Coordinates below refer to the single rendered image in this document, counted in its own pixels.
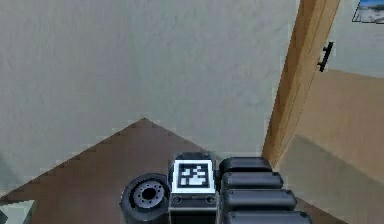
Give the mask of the brown wooden room door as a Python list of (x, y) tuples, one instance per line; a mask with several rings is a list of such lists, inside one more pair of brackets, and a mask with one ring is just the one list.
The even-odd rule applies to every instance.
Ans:
[(341, 0), (300, 0), (262, 156), (278, 167), (298, 124)]

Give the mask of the framed blue wall picture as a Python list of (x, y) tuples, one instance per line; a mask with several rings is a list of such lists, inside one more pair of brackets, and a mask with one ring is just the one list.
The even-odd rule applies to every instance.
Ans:
[(384, 24), (384, 0), (359, 0), (352, 21)]

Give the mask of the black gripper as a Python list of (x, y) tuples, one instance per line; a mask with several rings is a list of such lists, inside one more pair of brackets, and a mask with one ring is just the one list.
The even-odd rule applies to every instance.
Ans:
[(121, 193), (124, 223), (169, 224), (169, 196), (166, 175), (147, 173), (134, 178)]

